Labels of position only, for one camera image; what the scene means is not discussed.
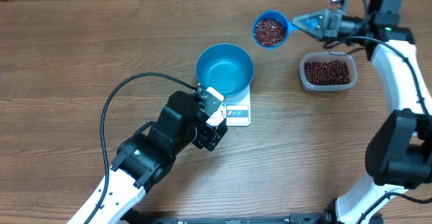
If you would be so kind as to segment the blue measuring scoop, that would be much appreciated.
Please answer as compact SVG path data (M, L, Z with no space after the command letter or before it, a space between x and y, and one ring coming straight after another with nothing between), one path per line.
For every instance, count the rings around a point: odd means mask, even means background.
M287 17L285 17L285 15L283 15L281 12L279 12L279 11L275 11L275 10L267 10L266 12L262 13L261 15L259 15L259 16L257 17L257 19L255 20L254 25L253 25L253 27L252 27L252 37L253 37L253 39L255 40L255 42L256 42L257 44L258 44L258 42L257 42L256 39L254 38L254 34L253 34L253 32L254 32L254 27L255 27L255 25L256 25L259 21L264 20L264 19L274 19L274 20L276 20L276 21L282 23L282 24L283 24L283 27L286 29L286 35L285 35L284 40L283 40L279 45L277 45L277 46L275 46L275 47L264 47L264 48L266 48L266 49L275 49L275 48L278 48L278 47L282 46L282 45L287 41L287 39L288 39L290 33L293 32L293 31L298 30L298 28L295 27L295 26L291 23L291 21L289 21L289 19L287 19Z

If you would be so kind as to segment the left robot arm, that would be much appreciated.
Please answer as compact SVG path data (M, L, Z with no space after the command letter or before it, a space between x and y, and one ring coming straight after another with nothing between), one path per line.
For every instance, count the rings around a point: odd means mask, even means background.
M172 169L177 155L189 144L212 151L227 125L207 120L224 97L214 88L199 87L192 94L177 91L150 121L122 142L109 175L70 219L70 223L124 223L127 213Z

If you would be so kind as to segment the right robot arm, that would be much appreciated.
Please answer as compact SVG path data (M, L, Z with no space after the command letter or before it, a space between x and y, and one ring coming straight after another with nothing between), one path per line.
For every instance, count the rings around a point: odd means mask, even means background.
M364 17L322 9L292 19L325 49L360 45L383 85L388 118L369 142L365 174L333 200L320 223L381 223L393 198L431 182L431 95L416 60L412 32L401 27L402 0L364 0Z

